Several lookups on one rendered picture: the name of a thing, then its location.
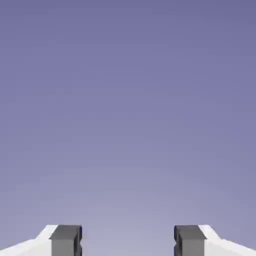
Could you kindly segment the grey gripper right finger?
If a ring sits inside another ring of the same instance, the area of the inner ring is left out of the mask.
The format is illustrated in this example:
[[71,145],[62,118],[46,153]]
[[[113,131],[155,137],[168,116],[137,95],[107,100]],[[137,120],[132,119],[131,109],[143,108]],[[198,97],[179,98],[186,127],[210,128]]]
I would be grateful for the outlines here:
[[256,256],[256,250],[222,239],[208,224],[175,225],[173,256]]

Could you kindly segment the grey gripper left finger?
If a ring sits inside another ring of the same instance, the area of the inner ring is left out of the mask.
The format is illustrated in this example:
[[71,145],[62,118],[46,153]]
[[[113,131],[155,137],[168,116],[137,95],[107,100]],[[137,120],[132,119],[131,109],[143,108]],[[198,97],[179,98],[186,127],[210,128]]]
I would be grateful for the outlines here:
[[0,250],[0,256],[83,256],[81,225],[48,224],[36,238]]

